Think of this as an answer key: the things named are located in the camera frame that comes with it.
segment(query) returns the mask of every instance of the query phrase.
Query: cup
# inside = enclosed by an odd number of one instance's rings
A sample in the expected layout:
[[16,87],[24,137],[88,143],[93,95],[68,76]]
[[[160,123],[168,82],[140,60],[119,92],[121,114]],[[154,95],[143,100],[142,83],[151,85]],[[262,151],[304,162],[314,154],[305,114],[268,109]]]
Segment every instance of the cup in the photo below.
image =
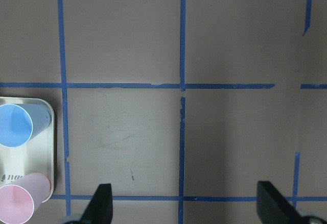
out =
[[0,144],[24,145],[50,124],[50,114],[39,104],[0,105]]
[[50,181],[41,173],[31,173],[0,187],[0,221],[27,222],[50,194]]

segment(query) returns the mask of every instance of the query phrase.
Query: tray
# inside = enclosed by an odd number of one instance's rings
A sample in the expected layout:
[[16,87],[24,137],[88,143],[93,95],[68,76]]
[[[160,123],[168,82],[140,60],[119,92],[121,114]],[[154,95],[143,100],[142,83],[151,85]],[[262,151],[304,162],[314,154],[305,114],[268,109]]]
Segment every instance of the tray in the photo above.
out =
[[54,191],[54,129],[55,115],[49,103],[38,98],[17,98],[0,96],[2,104],[39,104],[44,106],[50,116],[49,126],[40,134],[19,147],[0,145],[0,187],[29,173],[39,172],[50,180],[51,189],[47,201]]

